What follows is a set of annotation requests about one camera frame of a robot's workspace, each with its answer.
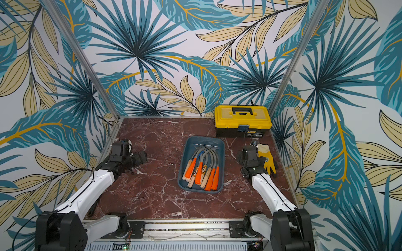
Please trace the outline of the wooden handle sickle plain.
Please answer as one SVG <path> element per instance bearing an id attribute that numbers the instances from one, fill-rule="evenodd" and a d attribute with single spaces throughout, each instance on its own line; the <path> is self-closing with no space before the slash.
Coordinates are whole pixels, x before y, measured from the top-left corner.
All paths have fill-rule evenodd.
<path id="1" fill-rule="evenodd" d="M 203 182 L 201 183 L 201 188 L 202 188 L 202 189 L 204 189 L 205 186 L 206 186 L 206 183 L 207 183 L 207 180 L 208 180 L 208 176 L 209 176 L 209 172 L 210 172 L 210 170 L 211 170 L 212 163 L 213 163 L 213 156 L 211 155 L 211 162 L 210 162 L 210 165 L 208 166 L 208 169 L 207 169 L 207 171 L 206 171 L 206 173 L 205 173 L 205 177 L 204 177 L 204 179 L 203 179 Z"/>

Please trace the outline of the wooden sickle labelled handle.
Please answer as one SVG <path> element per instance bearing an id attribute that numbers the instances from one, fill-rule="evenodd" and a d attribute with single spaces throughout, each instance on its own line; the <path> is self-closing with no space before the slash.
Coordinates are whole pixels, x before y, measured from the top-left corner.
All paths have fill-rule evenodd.
<path id="1" fill-rule="evenodd" d="M 208 159 L 211 156 L 211 150 L 206 150 L 206 152 L 204 153 L 204 157 L 203 157 L 203 169 L 202 169 L 202 175 L 201 175 L 201 182 L 203 182 L 203 179 L 205 177 L 205 173 L 207 171 L 207 165 L 208 165 Z"/>

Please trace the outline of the wooden sickle yellow label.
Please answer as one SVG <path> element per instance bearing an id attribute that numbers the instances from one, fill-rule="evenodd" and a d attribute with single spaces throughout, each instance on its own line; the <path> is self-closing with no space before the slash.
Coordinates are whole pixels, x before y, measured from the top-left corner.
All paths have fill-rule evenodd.
<path id="1" fill-rule="evenodd" d="M 200 151 L 198 157 L 196 157 L 196 158 L 194 159 L 194 161 L 193 161 L 194 164 L 192 165 L 192 166 L 193 166 L 192 175 L 191 175 L 190 180 L 189 180 L 189 183 L 188 183 L 188 185 L 187 185 L 188 188 L 192 188 L 193 185 L 195 184 L 195 176 L 196 176 L 196 174 L 197 174 L 198 167 L 199 167 L 199 163 L 200 163 L 200 158 L 201 158 L 201 156 L 202 156 L 204 150 Z"/>

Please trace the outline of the teal plastic tray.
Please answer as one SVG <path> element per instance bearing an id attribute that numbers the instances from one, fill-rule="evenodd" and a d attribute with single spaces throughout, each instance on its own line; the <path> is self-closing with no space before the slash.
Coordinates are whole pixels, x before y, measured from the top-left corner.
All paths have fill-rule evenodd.
<path id="1" fill-rule="evenodd" d="M 186 141 L 178 184 L 186 191 L 219 193 L 224 186 L 225 147 L 218 138 L 192 136 Z"/>

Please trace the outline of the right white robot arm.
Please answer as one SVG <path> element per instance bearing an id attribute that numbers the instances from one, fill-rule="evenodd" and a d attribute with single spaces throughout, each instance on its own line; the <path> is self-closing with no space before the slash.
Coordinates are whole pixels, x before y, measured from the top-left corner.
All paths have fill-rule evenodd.
<path id="1" fill-rule="evenodd" d="M 274 251 L 314 251 L 315 242 L 310 214 L 298 209 L 276 187 L 264 168 L 265 158 L 258 148 L 247 145 L 238 154 L 238 163 L 244 178 L 260 194 L 272 218 L 262 212 L 248 212 L 242 231 L 248 237 L 261 235 L 267 238 Z"/>

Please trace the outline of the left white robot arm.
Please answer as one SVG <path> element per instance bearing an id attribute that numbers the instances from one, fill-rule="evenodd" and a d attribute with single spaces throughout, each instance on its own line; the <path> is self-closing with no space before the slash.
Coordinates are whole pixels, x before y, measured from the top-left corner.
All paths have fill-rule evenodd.
<path id="1" fill-rule="evenodd" d="M 129 140 L 112 144 L 109 156 L 92 177 L 54 212 L 44 212 L 36 221 L 35 250 L 83 251 L 103 237 L 129 239 L 134 228 L 124 213 L 110 213 L 85 223 L 83 220 L 102 193 L 124 172 L 147 163 L 145 151 L 133 152 Z"/>

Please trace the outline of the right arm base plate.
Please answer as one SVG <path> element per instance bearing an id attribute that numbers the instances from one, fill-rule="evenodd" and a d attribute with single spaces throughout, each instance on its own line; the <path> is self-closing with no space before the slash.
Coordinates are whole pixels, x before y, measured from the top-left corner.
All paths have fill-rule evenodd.
<path id="1" fill-rule="evenodd" d="M 267 238 L 270 239 L 272 231 L 271 219 L 243 219 L 242 221 L 229 221 L 231 238 Z"/>

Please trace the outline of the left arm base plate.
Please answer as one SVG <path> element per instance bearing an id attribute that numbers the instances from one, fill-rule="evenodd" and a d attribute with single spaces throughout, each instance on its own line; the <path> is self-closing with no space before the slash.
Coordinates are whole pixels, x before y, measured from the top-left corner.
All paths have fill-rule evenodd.
<path id="1" fill-rule="evenodd" d="M 144 221 L 129 221 L 119 223 L 118 229 L 115 232 L 106 234 L 102 237 L 102 239 L 141 239 L 143 238 L 145 224 L 146 223 Z"/>

